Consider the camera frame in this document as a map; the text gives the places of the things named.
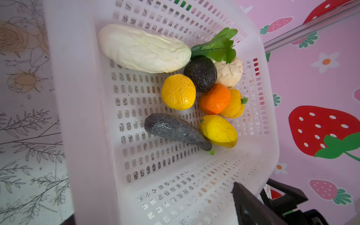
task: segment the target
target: orange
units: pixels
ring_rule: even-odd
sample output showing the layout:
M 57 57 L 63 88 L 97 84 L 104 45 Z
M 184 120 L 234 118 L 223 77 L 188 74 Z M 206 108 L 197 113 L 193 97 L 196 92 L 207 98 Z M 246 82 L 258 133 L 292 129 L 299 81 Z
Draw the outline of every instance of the orange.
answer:
M 200 98 L 200 108 L 208 115 L 216 115 L 223 111 L 231 99 L 230 90 L 223 84 L 214 86 Z

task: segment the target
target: strawberry stem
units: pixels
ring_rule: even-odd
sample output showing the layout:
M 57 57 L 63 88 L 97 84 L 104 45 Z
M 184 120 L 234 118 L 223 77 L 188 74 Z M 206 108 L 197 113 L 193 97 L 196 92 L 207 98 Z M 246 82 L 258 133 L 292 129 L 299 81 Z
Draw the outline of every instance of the strawberry stem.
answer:
M 348 153 L 348 152 L 344 152 L 345 154 L 347 154 L 348 156 L 350 156 L 351 158 L 358 160 L 360 162 L 360 158 L 353 156 L 352 154 Z

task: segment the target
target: metal strip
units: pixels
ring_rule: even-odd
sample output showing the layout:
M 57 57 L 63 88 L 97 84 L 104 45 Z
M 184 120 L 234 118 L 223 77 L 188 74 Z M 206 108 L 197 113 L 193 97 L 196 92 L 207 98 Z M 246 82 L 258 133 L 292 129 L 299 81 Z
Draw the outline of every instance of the metal strip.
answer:
M 342 20 L 348 19 L 360 13 L 360 0 L 354 0 L 346 5 L 338 7 L 310 22 L 303 24 L 271 41 L 264 44 L 265 52 L 271 52 L 282 46 L 304 38 L 316 31 L 329 27 Z

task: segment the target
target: basket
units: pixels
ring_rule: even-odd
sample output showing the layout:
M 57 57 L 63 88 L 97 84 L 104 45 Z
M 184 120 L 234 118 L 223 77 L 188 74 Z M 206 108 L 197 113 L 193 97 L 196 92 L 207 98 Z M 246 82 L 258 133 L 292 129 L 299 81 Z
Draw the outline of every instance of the basket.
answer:
M 229 1 L 48 0 L 55 89 L 77 224 L 237 223 L 233 182 L 258 195 L 279 158 L 274 103 L 260 34 Z M 199 94 L 185 111 L 166 107 L 161 88 L 170 74 L 123 68 L 99 49 L 109 23 L 173 36 L 190 47 L 224 27 L 244 74 L 234 87 L 249 98 L 244 114 L 228 121 L 238 131 L 232 149 L 197 146 L 150 135 L 144 119 L 169 113 L 198 128 L 205 115 Z

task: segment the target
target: lemon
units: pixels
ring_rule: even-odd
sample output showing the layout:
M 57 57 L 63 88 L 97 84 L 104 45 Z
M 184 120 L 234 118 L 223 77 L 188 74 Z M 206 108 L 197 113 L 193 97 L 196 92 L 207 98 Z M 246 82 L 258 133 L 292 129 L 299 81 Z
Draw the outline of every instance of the lemon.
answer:
M 195 102 L 195 85 L 187 76 L 175 74 L 165 80 L 161 96 L 165 105 L 172 109 L 189 109 Z
M 200 130 L 210 142 L 226 148 L 232 148 L 238 142 L 238 133 L 224 118 L 207 115 L 200 122 Z
M 241 116 L 243 114 L 245 105 L 241 104 L 241 99 L 243 97 L 240 94 L 239 90 L 230 89 L 231 99 L 226 108 L 219 113 L 224 118 L 233 119 Z

